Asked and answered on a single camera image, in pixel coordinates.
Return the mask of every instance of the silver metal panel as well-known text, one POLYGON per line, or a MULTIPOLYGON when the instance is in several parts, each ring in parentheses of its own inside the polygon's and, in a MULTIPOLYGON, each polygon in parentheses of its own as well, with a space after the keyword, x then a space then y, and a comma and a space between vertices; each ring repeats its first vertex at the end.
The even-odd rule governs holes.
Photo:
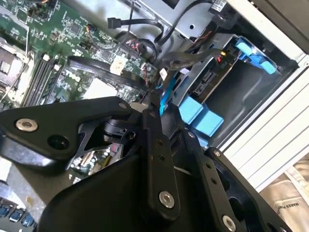
MULTIPOLYGON (((169 7, 162 0, 138 0, 137 3, 148 8, 171 26, 176 22, 185 8, 194 1, 195 0, 179 0, 174 9, 169 7)), ((203 3, 192 8, 182 17, 176 30, 187 39, 192 36, 198 38, 212 20, 213 15, 208 13, 210 7, 210 3, 203 3)))
POLYGON ((257 191, 309 152, 308 92, 309 70, 301 67, 265 102, 269 108, 249 127, 246 122, 248 129, 226 149, 225 155, 257 191))
MULTIPOLYGON (((223 49, 234 37, 234 34, 221 34, 217 33, 211 41, 207 43, 207 46, 214 45, 213 48, 223 49)), ((181 82, 178 87, 172 92, 172 103, 175 105, 180 105, 183 101, 186 93, 192 86, 192 84, 197 80, 200 74, 203 72, 205 67, 209 64, 212 58, 208 58, 203 62, 195 64, 189 73, 181 75, 181 82)))
POLYGON ((287 57, 299 62, 306 54, 248 0, 226 0, 287 57))

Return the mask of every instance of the connector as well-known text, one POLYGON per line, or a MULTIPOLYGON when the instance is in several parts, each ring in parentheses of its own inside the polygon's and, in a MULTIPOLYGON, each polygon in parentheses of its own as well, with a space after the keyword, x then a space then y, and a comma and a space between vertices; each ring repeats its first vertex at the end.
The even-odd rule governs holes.
POLYGON ((120 18, 108 18, 108 29, 116 29, 121 27, 121 19, 120 18))

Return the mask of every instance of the white label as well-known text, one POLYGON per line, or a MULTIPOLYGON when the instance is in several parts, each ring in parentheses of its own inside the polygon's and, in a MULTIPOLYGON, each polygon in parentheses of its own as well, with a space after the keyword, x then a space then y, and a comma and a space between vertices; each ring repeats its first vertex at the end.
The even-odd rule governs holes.
POLYGON ((120 76, 122 70, 125 68, 127 61, 128 61, 128 59, 126 59, 126 58, 116 56, 112 65, 111 65, 111 73, 120 76))
POLYGON ((226 1, 225 0, 217 0, 213 5, 212 9, 221 12, 221 10, 225 7, 226 1))
POLYGON ((184 75, 187 75, 187 74, 190 72, 190 70, 181 69, 180 72, 181 72, 182 74, 184 74, 184 75))
POLYGON ((165 78, 168 76, 168 73, 166 72, 165 69, 161 69, 160 75, 161 75, 161 78, 163 79, 163 81, 165 81, 165 78))

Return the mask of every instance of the black cable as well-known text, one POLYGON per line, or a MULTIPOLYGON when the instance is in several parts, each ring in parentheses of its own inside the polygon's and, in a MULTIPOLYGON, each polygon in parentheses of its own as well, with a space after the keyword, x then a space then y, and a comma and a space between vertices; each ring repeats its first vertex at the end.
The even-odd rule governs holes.
POLYGON ((145 45, 146 47, 150 48, 153 51, 153 60, 151 60, 151 62, 156 61, 156 58, 158 57, 158 51, 156 49, 155 44, 152 41, 141 38, 134 39, 134 41, 139 42, 145 45))
MULTIPOLYGON (((132 17, 133 17, 134 4, 135 4, 135 1, 132 1, 131 12, 130 12, 130 20, 132 20, 132 17)), ((131 25, 128 26, 126 35, 125 35, 125 37, 123 38, 123 40, 121 42, 119 42, 115 47, 103 48, 103 49, 105 51, 114 51, 114 50, 116 50, 117 48, 119 48, 121 45, 123 45, 127 41, 128 37, 129 37, 129 34, 130 34, 130 31, 131 31, 131 25)))
POLYGON ((96 59, 69 56, 68 66, 70 68, 102 75, 110 80, 117 81, 120 84, 133 88, 138 87, 138 89, 142 89, 144 91, 148 89, 145 81, 141 77, 126 70, 122 70, 120 75, 113 74, 110 72, 110 64, 96 59))
POLYGON ((177 18, 176 22, 173 24, 173 26, 169 29, 168 33, 166 33, 166 35, 158 42, 158 45, 162 46, 163 44, 165 44, 167 42, 167 40, 172 36, 176 26, 178 25, 179 21, 181 20, 181 18, 189 11, 191 10, 193 7, 201 4, 201 3, 212 3, 212 0, 196 0, 194 2, 192 2, 190 5, 188 5, 185 10, 182 12, 182 14, 177 18))
POLYGON ((121 20, 121 26, 126 26, 126 25, 136 25, 136 24, 147 24, 147 25, 152 25, 156 26, 161 30, 161 34, 159 34, 155 39, 154 42, 157 43, 162 39, 162 36, 164 34, 164 27, 162 24, 152 20, 152 19, 132 19, 132 20, 121 20))
POLYGON ((221 52, 222 50, 217 48, 211 48, 198 54, 170 52, 163 57, 161 66, 170 70, 180 70, 191 67, 210 56, 217 59, 221 55, 221 52))

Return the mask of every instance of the motherboard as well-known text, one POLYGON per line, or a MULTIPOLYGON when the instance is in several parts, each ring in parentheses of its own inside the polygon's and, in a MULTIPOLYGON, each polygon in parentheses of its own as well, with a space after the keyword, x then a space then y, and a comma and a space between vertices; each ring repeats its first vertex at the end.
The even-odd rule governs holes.
POLYGON ((98 94, 89 94, 93 91, 89 88, 94 81, 100 83, 99 86, 107 86, 110 88, 107 92, 128 102, 144 94, 140 89, 102 74, 70 69, 68 56, 93 58, 110 65, 120 58, 125 60, 124 70, 146 82, 156 78, 155 66, 126 44, 111 50, 118 44, 116 39, 59 0, 0 0, 0 16, 0 50, 11 53, 1 55, 0 73, 5 77, 0 75, 0 96, 4 92, 2 89, 11 87, 2 104, 6 102, 10 107, 21 107, 104 97, 104 94, 100 95, 106 92, 103 89, 93 88, 98 94), (33 65, 27 70, 29 77, 15 82, 18 73, 22 72, 22 64, 29 65, 30 58, 33 65), (12 69, 17 63, 19 68, 12 69))

